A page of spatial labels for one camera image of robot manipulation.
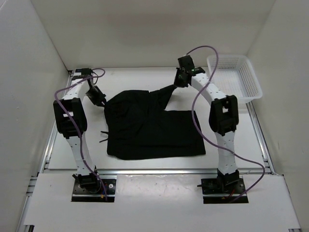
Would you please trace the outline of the black shorts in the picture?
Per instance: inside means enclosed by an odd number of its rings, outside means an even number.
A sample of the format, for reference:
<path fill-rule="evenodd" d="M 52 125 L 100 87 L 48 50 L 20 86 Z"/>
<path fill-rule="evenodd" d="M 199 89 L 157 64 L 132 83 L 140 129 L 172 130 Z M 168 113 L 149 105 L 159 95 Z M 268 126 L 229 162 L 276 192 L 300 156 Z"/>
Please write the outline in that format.
<path fill-rule="evenodd" d="M 107 101 L 107 154 L 120 160 L 205 155 L 196 113 L 166 110 L 175 89 L 125 90 Z"/>

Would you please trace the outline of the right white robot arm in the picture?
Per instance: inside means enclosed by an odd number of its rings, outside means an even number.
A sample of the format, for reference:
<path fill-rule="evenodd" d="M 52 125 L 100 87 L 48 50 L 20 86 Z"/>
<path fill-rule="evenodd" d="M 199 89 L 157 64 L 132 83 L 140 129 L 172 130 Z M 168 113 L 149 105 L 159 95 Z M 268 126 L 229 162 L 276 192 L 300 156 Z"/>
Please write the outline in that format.
<path fill-rule="evenodd" d="M 234 138 L 239 123 L 238 100 L 226 95 L 209 81 L 205 71 L 199 67 L 190 71 L 177 68 L 174 79 L 177 87 L 192 86 L 209 103 L 209 125 L 215 133 L 218 148 L 217 188 L 228 193 L 239 181 L 239 171 L 234 156 Z"/>

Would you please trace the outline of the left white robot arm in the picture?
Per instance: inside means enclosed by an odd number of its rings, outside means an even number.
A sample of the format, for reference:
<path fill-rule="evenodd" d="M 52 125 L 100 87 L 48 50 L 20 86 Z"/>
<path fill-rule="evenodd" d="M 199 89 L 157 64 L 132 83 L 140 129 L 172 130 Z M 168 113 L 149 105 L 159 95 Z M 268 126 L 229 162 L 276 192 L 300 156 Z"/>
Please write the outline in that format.
<path fill-rule="evenodd" d="M 93 84 L 92 76 L 78 76 L 69 87 L 54 93 L 53 103 L 56 127 L 66 139 L 73 153 L 77 172 L 73 175 L 81 188 L 93 194 L 106 194 L 106 187 L 92 162 L 86 143 L 87 119 L 82 100 L 94 99 L 96 106 L 103 106 L 104 94 Z"/>

